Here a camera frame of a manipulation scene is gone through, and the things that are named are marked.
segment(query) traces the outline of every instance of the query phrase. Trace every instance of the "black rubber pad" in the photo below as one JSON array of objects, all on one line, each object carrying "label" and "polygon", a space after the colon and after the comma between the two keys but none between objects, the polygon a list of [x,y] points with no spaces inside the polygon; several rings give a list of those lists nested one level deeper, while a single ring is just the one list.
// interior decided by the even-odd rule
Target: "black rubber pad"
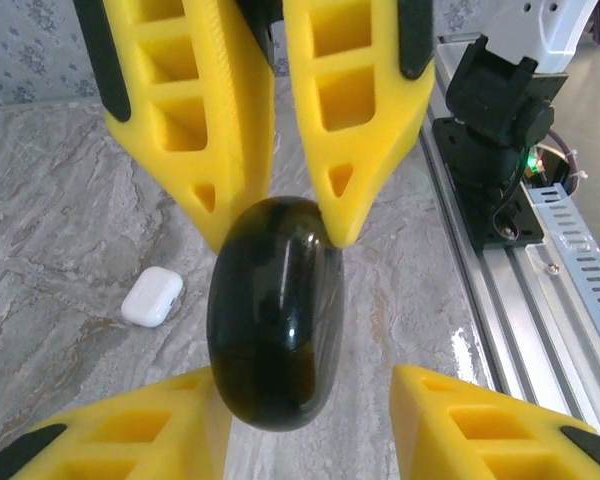
[{"label": "black rubber pad", "polygon": [[600,436],[576,427],[562,427],[562,433],[580,450],[589,455],[598,465],[600,465]]},{"label": "black rubber pad", "polygon": [[273,67],[273,41],[271,24],[282,20],[282,0],[236,0],[260,50]]},{"label": "black rubber pad", "polygon": [[73,0],[102,104],[118,121],[131,118],[131,103],[102,0]]},{"label": "black rubber pad", "polygon": [[49,425],[22,435],[0,451],[0,480],[8,480],[13,477],[66,429],[67,426],[60,423]]},{"label": "black rubber pad", "polygon": [[433,57],[433,0],[398,0],[400,71],[420,78]]}]

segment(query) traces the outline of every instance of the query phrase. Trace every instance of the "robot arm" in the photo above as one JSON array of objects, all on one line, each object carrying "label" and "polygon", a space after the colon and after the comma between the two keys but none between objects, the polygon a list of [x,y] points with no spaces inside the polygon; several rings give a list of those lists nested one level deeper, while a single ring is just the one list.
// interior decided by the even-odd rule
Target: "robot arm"
[{"label": "robot arm", "polygon": [[453,118],[433,128],[476,250],[542,241],[519,184],[595,3],[507,2],[462,57],[446,96]]},{"label": "robot arm", "polygon": [[518,65],[538,63],[538,74],[562,73],[573,58],[597,0],[495,2],[484,29],[487,50]]}]

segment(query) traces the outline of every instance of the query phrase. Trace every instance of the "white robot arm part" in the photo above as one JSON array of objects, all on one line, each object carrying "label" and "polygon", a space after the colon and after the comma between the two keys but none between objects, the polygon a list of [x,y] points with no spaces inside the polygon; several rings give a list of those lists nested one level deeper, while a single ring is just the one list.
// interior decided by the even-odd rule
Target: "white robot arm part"
[{"label": "white robot arm part", "polygon": [[536,73],[562,73],[573,58],[597,0],[496,0],[483,33],[486,49],[518,65],[538,62]]}]

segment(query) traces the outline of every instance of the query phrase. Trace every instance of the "gray marble table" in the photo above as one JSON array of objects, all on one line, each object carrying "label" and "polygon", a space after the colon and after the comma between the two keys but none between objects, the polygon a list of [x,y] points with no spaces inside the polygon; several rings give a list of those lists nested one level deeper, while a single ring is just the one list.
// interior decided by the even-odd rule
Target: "gray marble table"
[{"label": "gray marble table", "polygon": [[[289,84],[276,92],[272,194],[310,196]],[[287,434],[232,428],[227,478],[397,478],[391,367],[486,384],[481,348],[416,146],[345,252],[336,385]],[[151,265],[185,292],[156,329],[121,302]],[[214,256],[180,208],[107,133],[95,102],[0,109],[0,447],[35,422],[208,363]]]}]

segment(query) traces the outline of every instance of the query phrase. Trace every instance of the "screw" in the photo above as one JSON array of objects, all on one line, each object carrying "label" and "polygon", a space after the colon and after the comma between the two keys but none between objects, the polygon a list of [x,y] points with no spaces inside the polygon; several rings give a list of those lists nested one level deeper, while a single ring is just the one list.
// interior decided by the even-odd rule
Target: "screw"
[{"label": "screw", "polygon": [[547,272],[549,272],[549,275],[559,275],[560,274],[560,265],[558,265],[557,263],[548,264]]}]

